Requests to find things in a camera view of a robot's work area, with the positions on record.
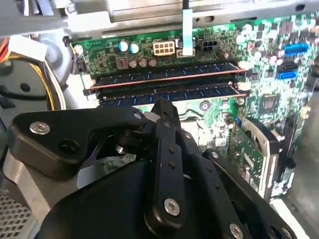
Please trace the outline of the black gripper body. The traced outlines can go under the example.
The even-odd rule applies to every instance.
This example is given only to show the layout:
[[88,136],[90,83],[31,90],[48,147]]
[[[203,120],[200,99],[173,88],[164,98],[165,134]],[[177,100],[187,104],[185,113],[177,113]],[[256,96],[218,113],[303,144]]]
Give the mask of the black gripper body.
[[59,201],[40,239],[222,239],[195,184],[172,160],[137,161]]

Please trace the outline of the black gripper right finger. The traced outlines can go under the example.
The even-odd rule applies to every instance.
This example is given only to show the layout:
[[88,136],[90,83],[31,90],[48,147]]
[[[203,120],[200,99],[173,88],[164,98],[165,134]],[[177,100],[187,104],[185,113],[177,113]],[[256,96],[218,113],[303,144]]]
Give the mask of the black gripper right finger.
[[164,103],[165,231],[192,239],[294,239],[289,225],[213,150],[200,152]]

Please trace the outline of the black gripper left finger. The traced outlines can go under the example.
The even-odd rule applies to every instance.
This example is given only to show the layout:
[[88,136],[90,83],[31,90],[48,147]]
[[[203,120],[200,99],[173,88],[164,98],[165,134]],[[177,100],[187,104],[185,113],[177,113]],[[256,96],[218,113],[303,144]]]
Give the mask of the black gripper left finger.
[[9,129],[9,177],[41,226],[65,197],[137,161],[165,162],[165,100],[151,117],[133,107],[16,116]]

